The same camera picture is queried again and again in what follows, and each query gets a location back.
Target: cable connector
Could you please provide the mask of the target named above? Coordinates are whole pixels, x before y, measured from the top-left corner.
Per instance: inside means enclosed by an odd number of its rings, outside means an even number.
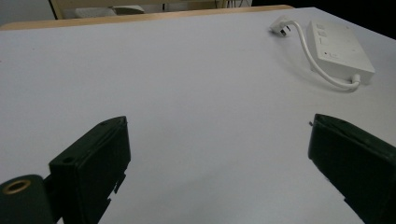
[[[279,18],[276,19],[276,21],[274,21],[271,24],[271,26],[270,26],[271,31],[274,34],[286,36],[287,33],[284,28],[285,27],[288,28],[288,30],[290,32],[289,26],[285,24],[287,21],[290,21],[290,19],[287,16],[280,16]]]

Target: white electronic device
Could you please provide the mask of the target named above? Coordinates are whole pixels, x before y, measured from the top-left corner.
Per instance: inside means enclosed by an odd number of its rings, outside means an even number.
[[[375,73],[359,40],[344,24],[313,20],[306,42],[318,66],[331,77],[351,80],[357,74],[362,84],[368,84]]]

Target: black plastic part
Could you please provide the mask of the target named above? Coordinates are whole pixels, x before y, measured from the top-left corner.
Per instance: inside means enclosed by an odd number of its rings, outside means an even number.
[[[396,223],[395,147],[344,120],[316,114],[308,157],[364,223]]]
[[[54,223],[41,176],[13,178],[0,185],[0,190],[0,223]]]
[[[49,163],[64,223],[98,223],[131,160],[127,120],[96,125]]]

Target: floor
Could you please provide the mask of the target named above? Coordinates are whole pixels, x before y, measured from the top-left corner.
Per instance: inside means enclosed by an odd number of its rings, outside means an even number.
[[[227,7],[250,7],[252,0],[231,0],[228,1]],[[143,5],[141,6],[144,13],[162,13],[162,12],[174,12],[174,11],[186,11],[186,10],[198,10],[198,9],[211,9],[217,8],[219,2],[197,2],[197,3],[172,3],[172,4],[159,4],[159,5]],[[75,11],[74,9],[65,10],[64,16],[66,19],[74,18],[87,18],[108,16],[114,14],[109,8],[80,8]]]
[[[251,0],[242,1],[230,1],[228,7],[249,7],[251,6]],[[185,11],[194,9],[210,9],[220,7],[215,4],[215,1],[208,3],[173,3],[165,4],[164,10],[163,5],[145,5],[141,6],[145,9],[145,13],[158,13],[158,12],[171,12],[171,11]]]

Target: table edge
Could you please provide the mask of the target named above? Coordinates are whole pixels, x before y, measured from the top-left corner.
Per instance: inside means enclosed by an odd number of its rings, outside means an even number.
[[[71,20],[57,20],[57,21],[17,21],[17,22],[4,24],[3,26],[0,27],[0,31],[95,25],[95,24],[118,23],[118,22],[128,22],[128,21],[152,21],[152,20],[173,19],[173,18],[190,17],[190,16],[229,14],[229,13],[239,13],[239,12],[271,11],[271,10],[281,10],[281,9],[291,9],[291,8],[294,7],[291,7],[289,5],[274,5],[274,6],[263,6],[263,7],[234,7],[234,8],[216,8],[216,9],[190,10],[190,11],[178,11],[178,12],[161,12],[161,13],[148,13],[148,14],[138,14],[138,15],[129,15],[129,16],[71,19]]]

